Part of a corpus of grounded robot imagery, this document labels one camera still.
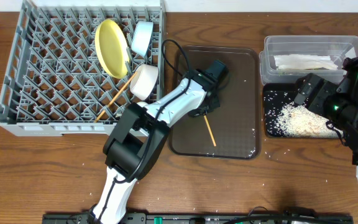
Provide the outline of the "wooden chopstick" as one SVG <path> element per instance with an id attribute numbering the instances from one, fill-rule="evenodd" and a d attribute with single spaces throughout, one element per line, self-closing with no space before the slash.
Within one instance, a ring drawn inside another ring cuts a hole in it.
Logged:
<path id="1" fill-rule="evenodd" d="M 128 81 L 123 85 L 123 87 L 114 95 L 112 100 L 104 107 L 102 112 L 99 114 L 99 116 L 95 119 L 94 123 L 97 123 L 101 117 L 106 113 L 107 109 L 118 99 L 118 97 L 122 94 L 122 92 L 130 85 L 131 81 L 135 78 L 137 75 L 137 72 L 135 72 Z"/>
<path id="2" fill-rule="evenodd" d="M 203 118 L 204 118 L 204 121 L 205 121 L 205 123 L 206 123 L 206 127 L 207 127 L 207 129 L 208 129 L 208 132 L 209 132 L 209 135 L 210 135 L 212 144 L 213 144 L 214 147 L 216 147 L 216 146 L 217 146 L 217 145 L 216 145 L 216 141 L 215 141 L 215 138 L 214 138 L 214 135 L 213 135 L 211 126 L 210 126 L 210 124 L 209 124 L 208 118 L 207 118 L 206 115 L 204 115 Z"/>

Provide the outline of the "cream plastic cup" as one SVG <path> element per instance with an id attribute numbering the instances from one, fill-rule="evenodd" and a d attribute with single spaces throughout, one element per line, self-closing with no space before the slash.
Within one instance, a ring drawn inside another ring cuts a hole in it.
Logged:
<path id="1" fill-rule="evenodd" d="M 146 108 L 149 104 L 144 101 L 140 101 L 137 102 L 137 105 L 139 105 L 141 108 Z"/>

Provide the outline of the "white paper napkin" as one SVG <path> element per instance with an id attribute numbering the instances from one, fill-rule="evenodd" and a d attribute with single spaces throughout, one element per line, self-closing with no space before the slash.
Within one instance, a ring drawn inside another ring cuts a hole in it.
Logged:
<path id="1" fill-rule="evenodd" d="M 275 65 L 278 70 L 337 70 L 338 66 L 328 55 L 275 55 Z"/>

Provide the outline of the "light blue plastic bowl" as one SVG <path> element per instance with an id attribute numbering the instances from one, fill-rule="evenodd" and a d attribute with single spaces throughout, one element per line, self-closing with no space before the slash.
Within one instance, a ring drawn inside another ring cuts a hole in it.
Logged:
<path id="1" fill-rule="evenodd" d="M 145 57 L 152 38 L 153 23 L 139 21 L 135 26 L 131 50 L 141 57 Z"/>

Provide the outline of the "yellow plastic plate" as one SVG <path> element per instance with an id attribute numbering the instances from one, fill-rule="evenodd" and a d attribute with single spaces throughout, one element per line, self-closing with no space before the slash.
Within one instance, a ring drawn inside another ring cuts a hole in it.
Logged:
<path id="1" fill-rule="evenodd" d="M 97 58 L 103 70 L 110 76 L 122 79 L 127 75 L 129 62 L 127 42 L 116 22 L 106 19 L 97 26 L 95 37 Z"/>

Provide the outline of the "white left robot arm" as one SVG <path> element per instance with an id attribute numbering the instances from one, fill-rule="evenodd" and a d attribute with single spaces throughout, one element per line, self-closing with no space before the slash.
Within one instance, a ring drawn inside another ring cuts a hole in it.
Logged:
<path id="1" fill-rule="evenodd" d="M 103 146 L 106 183 L 88 223 L 119 223 L 136 182 L 156 163 L 172 126 L 182 117 L 205 116 L 219 108 L 218 91 L 228 69 L 215 60 L 206 70 L 189 70 L 180 84 L 155 103 L 130 104 Z"/>

